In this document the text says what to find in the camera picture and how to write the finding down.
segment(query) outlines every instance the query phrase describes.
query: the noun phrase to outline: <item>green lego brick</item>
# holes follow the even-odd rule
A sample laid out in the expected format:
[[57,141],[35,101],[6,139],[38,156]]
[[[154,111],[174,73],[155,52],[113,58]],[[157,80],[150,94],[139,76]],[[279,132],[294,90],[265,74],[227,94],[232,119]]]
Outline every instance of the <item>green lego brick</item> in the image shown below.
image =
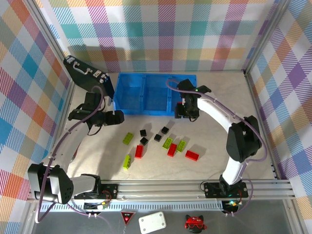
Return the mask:
[[173,141],[173,140],[172,140],[171,138],[168,137],[168,138],[166,139],[166,141],[165,141],[165,143],[163,144],[162,147],[163,147],[164,149],[168,150],[169,147],[170,147],[170,145],[171,145],[171,143],[172,143],[172,141]]
[[127,133],[127,135],[125,136],[125,139],[122,141],[122,143],[129,145],[130,141],[133,138],[133,134],[132,133]]
[[181,153],[184,150],[185,144],[186,144],[185,141],[183,141],[183,140],[180,141],[180,143],[178,144],[176,150]]
[[129,169],[130,161],[131,161],[131,157],[130,157],[130,155],[127,155],[127,156],[125,157],[124,162],[123,162],[123,169],[126,169],[126,170]]

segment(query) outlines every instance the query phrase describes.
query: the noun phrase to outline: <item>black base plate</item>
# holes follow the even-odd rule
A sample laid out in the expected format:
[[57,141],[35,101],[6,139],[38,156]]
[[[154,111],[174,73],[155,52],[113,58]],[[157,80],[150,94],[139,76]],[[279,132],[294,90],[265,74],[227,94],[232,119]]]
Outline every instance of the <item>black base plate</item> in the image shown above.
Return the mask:
[[242,197],[248,197],[248,191],[246,187],[246,183],[241,182],[237,188],[237,190],[232,193],[228,193],[226,195],[221,194],[221,189],[219,188],[219,183],[204,183],[204,191],[206,198],[240,198],[239,191],[242,193]]
[[112,195],[112,200],[117,199],[118,194],[118,184],[102,184],[101,185],[102,193],[100,195],[93,195],[91,193],[81,193],[77,196],[74,196],[74,199],[103,199],[106,200],[109,198],[109,193]]

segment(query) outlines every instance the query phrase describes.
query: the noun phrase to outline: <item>black lego brick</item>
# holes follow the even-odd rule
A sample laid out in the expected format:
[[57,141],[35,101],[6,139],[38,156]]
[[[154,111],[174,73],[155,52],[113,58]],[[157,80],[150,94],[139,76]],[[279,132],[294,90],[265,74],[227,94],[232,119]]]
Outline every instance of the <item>black lego brick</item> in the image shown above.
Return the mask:
[[169,128],[163,127],[163,128],[161,129],[161,132],[162,132],[163,134],[167,134],[167,133],[169,132]]
[[140,130],[140,134],[141,134],[141,137],[146,137],[147,136],[145,129]]
[[154,140],[160,142],[160,140],[161,140],[161,135],[156,134],[156,136],[154,137]]
[[141,144],[142,145],[146,145],[147,142],[148,142],[148,139],[146,139],[145,137],[143,137],[141,140],[140,140]]

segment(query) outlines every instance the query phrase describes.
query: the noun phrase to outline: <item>robotic arm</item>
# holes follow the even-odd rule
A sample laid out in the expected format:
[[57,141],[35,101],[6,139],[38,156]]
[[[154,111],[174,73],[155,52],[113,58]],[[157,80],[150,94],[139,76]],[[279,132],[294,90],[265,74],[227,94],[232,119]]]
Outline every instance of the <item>robotic arm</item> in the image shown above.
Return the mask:
[[77,148],[93,126],[101,128],[102,126],[120,124],[124,121],[122,111],[102,112],[102,110],[98,110],[89,119],[73,128],[80,120],[85,119],[96,110],[100,101],[101,94],[92,92],[86,93],[84,103],[69,114],[69,124],[56,142],[50,155],[40,164],[31,164],[29,167],[28,177],[31,192],[35,199],[39,199],[40,197],[43,175],[52,156],[54,160],[50,166],[50,173],[45,183],[43,201],[66,204],[73,196],[81,193],[84,193],[84,196],[88,198],[103,196],[102,191],[104,188],[102,187],[99,176],[82,174],[79,177],[69,178],[66,174],[68,166],[73,156],[76,154]]
[[[177,88],[215,97],[209,88],[206,86],[195,88],[188,79],[180,82]],[[182,92],[180,94],[183,102],[178,103],[175,108],[176,118],[197,119],[199,110],[202,110],[216,120],[228,133],[226,149],[230,157],[225,171],[220,176],[219,188],[223,195],[232,195],[241,186],[241,176],[246,167],[245,160],[257,153],[262,146],[261,141],[245,123],[237,122],[237,119],[221,110],[208,98],[202,97],[200,94]],[[244,119],[259,132],[258,121],[255,117],[250,116]]]

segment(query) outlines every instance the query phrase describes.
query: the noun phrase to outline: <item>blue plastic bin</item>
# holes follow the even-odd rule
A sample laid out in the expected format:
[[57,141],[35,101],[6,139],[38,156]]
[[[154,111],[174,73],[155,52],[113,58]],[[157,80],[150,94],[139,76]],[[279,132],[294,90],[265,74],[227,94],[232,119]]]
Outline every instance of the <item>blue plastic bin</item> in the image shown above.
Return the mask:
[[120,73],[114,95],[115,110],[126,115],[174,116],[180,93],[166,86],[168,79],[189,79],[197,87],[196,75]]

